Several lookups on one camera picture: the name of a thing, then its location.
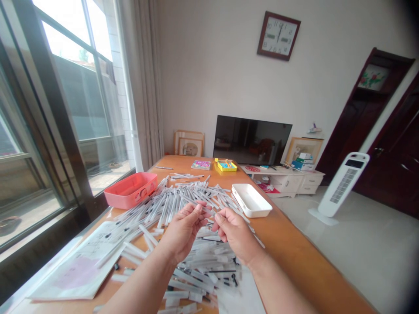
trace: doorway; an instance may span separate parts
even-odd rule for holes
[[[414,62],[373,48],[327,143],[316,170],[329,185],[345,157],[358,151]]]
[[[419,218],[419,74],[370,147],[354,190]]]

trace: tower fan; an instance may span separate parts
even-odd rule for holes
[[[339,222],[332,217],[358,181],[369,160],[368,154],[349,153],[330,183],[318,209],[311,208],[309,213],[327,225],[338,224]]]

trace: paper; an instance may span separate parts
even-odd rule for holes
[[[246,266],[242,266],[242,278],[237,283],[234,289],[221,285],[217,292],[219,314],[266,313],[252,273]]]
[[[93,299],[124,248],[121,245],[120,249],[116,250],[100,269],[95,266],[122,238],[122,236],[105,237],[114,227],[115,222],[101,224],[41,281],[28,298],[33,300]]]

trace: hand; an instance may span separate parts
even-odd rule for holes
[[[202,206],[206,206],[206,202],[196,202],[197,206],[188,203],[173,217],[157,246],[171,254],[175,265],[188,256],[199,229],[208,223],[205,218],[210,217],[210,214],[202,211]]]
[[[215,215],[212,231],[216,230],[221,240],[228,241],[242,264],[250,269],[267,255],[244,219],[231,208],[226,207]]]

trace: clock face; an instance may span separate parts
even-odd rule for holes
[[[288,56],[296,30],[297,24],[269,17],[261,47],[262,50]]]

